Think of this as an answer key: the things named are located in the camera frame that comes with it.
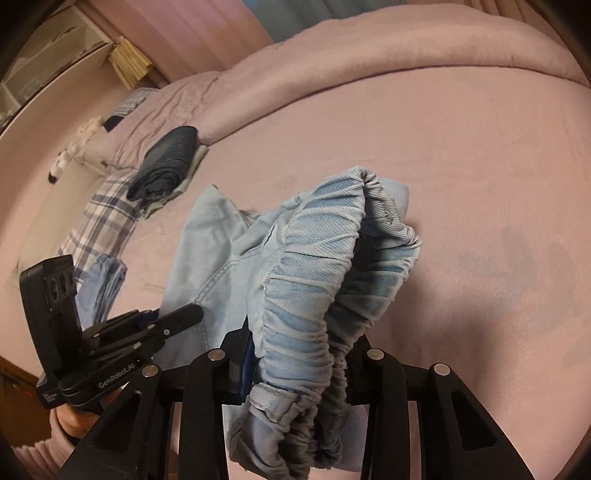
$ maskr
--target light blue pants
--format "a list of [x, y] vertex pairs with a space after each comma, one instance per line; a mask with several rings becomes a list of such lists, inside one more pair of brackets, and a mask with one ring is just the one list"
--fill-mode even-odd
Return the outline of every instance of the light blue pants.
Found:
[[406, 187], [355, 167], [262, 216], [240, 212], [212, 187], [197, 200], [161, 313], [193, 301], [204, 319], [155, 360], [188, 364], [248, 314], [260, 382], [243, 406], [225, 410], [230, 458], [244, 468], [270, 479], [304, 479], [312, 465], [343, 468], [341, 433], [352, 418], [345, 355], [420, 251], [402, 222], [407, 198]]

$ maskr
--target folded dark jeans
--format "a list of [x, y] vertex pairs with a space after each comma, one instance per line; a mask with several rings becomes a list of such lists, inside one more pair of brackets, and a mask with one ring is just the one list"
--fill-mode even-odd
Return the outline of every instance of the folded dark jeans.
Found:
[[183, 125], [168, 132], [146, 153], [127, 199], [159, 200], [170, 195], [187, 177], [198, 146], [195, 127]]

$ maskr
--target curtain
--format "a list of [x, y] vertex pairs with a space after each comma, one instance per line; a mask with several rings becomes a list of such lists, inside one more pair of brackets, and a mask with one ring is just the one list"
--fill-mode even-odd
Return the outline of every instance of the curtain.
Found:
[[274, 41], [283, 41], [331, 18], [348, 18], [405, 0], [244, 0]]
[[78, 6], [107, 35], [128, 38], [170, 82], [229, 69], [273, 43], [241, 0], [81, 0]]

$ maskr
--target plaid shirt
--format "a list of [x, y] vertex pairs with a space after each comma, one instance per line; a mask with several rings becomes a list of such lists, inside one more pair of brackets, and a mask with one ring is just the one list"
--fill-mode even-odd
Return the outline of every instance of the plaid shirt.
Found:
[[119, 170], [105, 179], [58, 251], [59, 255], [72, 255], [78, 288], [99, 255], [119, 258], [135, 229], [137, 202], [125, 198], [135, 173]]

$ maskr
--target jeans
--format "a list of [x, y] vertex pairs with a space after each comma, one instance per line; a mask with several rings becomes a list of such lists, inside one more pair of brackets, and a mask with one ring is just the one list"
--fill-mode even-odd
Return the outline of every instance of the jeans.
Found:
[[106, 322], [113, 302], [125, 281], [127, 267], [121, 260], [100, 255], [83, 277], [76, 307], [83, 330]]
[[402, 222], [407, 195], [355, 167], [261, 216], [240, 212], [213, 187], [197, 200], [161, 312], [193, 301], [205, 317], [155, 359], [163, 368], [189, 363], [248, 314], [259, 381], [244, 405], [225, 411], [230, 458], [244, 468], [303, 479], [312, 465], [340, 467], [345, 355], [420, 251]]

